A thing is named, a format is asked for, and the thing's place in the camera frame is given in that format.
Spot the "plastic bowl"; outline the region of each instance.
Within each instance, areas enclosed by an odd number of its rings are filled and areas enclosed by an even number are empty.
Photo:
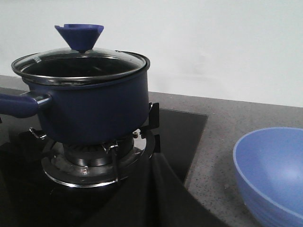
[[[250,132],[233,150],[238,188],[265,227],[303,226],[303,129]]]

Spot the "blue silicone knob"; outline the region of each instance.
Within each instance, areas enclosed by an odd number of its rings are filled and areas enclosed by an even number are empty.
[[[73,50],[85,52],[93,49],[104,27],[102,25],[65,24],[55,28]]]

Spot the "blue handle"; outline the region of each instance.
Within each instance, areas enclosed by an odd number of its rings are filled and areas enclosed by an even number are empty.
[[[86,52],[93,49],[104,27],[102,25],[65,24],[55,28],[73,50]]]
[[[34,116],[38,109],[38,102],[32,97],[0,94],[0,114],[26,118]]]

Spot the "burner ring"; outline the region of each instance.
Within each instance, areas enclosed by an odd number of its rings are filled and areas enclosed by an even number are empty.
[[[119,159],[120,179],[127,178],[135,168],[136,161],[143,152],[152,155],[155,138],[151,131],[144,132],[146,146],[144,149],[134,147],[127,155]],[[113,164],[104,166],[79,166],[68,161],[63,154],[62,144],[49,141],[44,149],[48,156],[41,161],[45,174],[53,181],[69,187],[99,187],[117,181]]]

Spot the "pot lid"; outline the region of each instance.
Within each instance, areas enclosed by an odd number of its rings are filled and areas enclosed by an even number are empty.
[[[70,48],[31,54],[15,60],[13,71],[38,84],[76,86],[119,79],[149,67],[139,54],[93,48],[103,26],[55,26]]]

